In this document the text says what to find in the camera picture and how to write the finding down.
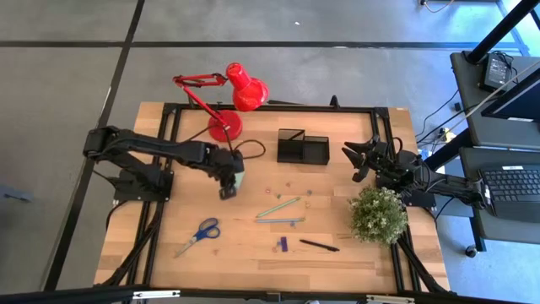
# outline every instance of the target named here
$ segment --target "black pen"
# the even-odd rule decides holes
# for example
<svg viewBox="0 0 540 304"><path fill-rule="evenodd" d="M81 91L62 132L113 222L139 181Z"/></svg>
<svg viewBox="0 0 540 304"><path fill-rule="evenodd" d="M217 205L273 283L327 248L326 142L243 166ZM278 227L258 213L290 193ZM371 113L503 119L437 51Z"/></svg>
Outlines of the black pen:
<svg viewBox="0 0 540 304"><path fill-rule="evenodd" d="M330 250L332 252L338 252L339 251L338 248L335 248L335 247L332 247L332 246L323 245L323 244L319 244L319 243L315 243L315 242L307 241L307 240L300 240L300 241L303 242L304 244L325 248L326 250Z"/></svg>

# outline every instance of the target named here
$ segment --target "wooden tabletop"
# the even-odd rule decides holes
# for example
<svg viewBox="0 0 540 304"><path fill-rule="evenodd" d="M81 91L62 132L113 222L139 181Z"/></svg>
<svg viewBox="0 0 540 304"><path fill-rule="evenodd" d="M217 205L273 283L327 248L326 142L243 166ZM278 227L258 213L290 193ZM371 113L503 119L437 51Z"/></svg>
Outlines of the wooden tabletop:
<svg viewBox="0 0 540 304"><path fill-rule="evenodd" d="M163 103L141 104L134 131L155 136ZM415 151L413 127L406 109L392 108L394 136L404 149ZM267 153L245 160L246 175L235 198L219 199L219 183L202 171L174 163L175 180L159 233L151 285L155 287L221 290L291 290L328 292L396 292L392 259L388 247L353 239L347 199L374 184L370 172L361 183L352 182L354 169L341 151L343 142L363 143L373 135L370 116L358 113L252 111L240 114L244 123L239 142L255 138ZM189 138L208 123L208 114L199 110L181 113L177 141ZM330 138L327 166L278 163L279 128L305 129L307 135ZM382 121L379 128L384 134ZM197 140L213 142L208 133ZM258 154L256 144L240 147L244 156ZM138 155L150 162L148 155ZM255 216L291 198L301 200L267 215L268 219L305 217L295 227L289 223L257 224ZM140 202L130 202L112 216L100 257L95 283L109 278L132 248L141 210ZM204 239L178 258L175 252L210 217L219 219L221 236ZM415 252L439 284L448 288L446 270L433 219L422 209L408 209ZM273 251L286 236L288 252ZM341 249L329 252L299 242L300 238ZM407 259L401 253L405 286L411 289ZM142 278L143 261L137 282Z"/></svg>

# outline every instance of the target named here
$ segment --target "metal bracket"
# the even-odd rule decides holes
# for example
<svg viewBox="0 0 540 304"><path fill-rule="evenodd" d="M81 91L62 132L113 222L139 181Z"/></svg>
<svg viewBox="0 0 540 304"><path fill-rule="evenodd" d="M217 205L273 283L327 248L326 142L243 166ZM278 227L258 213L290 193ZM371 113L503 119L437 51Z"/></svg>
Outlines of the metal bracket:
<svg viewBox="0 0 540 304"><path fill-rule="evenodd" d="M159 291L135 291L133 292L133 300L142 299L163 299L170 297L180 297L179 290L159 290Z"/></svg>
<svg viewBox="0 0 540 304"><path fill-rule="evenodd" d="M367 295L368 304L414 304L413 298L401 296L372 296Z"/></svg>
<svg viewBox="0 0 540 304"><path fill-rule="evenodd" d="M384 119L390 119L390 112L388 112L387 107L375 107L374 110L378 116Z"/></svg>
<svg viewBox="0 0 540 304"><path fill-rule="evenodd" d="M165 103L163 105L163 114L164 115L170 115L173 113L176 113L176 108L178 107L178 104L175 103Z"/></svg>

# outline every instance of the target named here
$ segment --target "potted plant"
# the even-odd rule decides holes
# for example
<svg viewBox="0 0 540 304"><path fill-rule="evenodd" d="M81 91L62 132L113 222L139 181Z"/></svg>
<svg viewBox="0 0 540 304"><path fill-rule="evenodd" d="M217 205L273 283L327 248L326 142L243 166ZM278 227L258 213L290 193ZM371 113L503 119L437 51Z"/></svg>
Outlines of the potted plant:
<svg viewBox="0 0 540 304"><path fill-rule="evenodd" d="M395 243L407 228L407 213L401 195L385 187L366 187L349 201L351 231L363 242Z"/></svg>

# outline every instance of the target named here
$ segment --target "concrete floor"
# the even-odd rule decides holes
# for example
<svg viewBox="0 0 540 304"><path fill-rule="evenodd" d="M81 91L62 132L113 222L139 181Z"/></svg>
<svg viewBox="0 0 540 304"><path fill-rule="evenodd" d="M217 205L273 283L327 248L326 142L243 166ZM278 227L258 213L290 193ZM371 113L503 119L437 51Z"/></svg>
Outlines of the concrete floor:
<svg viewBox="0 0 540 304"><path fill-rule="evenodd" d="M1 0L0 40L123 41L135 4L135 0ZM510 0L505 4L508 9L514 5ZM416 0L342 0L338 4L155 0L147 1L135 40L474 42L501 19L494 3L456 2L439 14L430 14ZM540 56L538 31L530 20L524 20L518 30L531 54ZM508 35L504 41L513 39ZM131 128L141 101L185 102L170 82L173 75L223 71L228 62L239 61L267 82L272 99L325 105L335 94L346 106L408 107L415 113L413 125L419 132L424 117L456 91L449 60L456 51L132 49L110 123ZM30 204L0 204L0 293L40 289L82 164L85 134L100 114L119 53L117 48L0 48L4 146L0 183L35 195ZM227 102L230 88L198 93L206 100ZM450 115L450 108L443 109L429 120L427 129ZM98 169L113 172L110 167ZM60 288L92 284L111 195L110 186L92 178ZM473 243L467 219L441 216L439 222L454 291L465 296L540 301L540 275L534 273L539 246L487 242L488 251L470 259L462 255Z"/></svg>

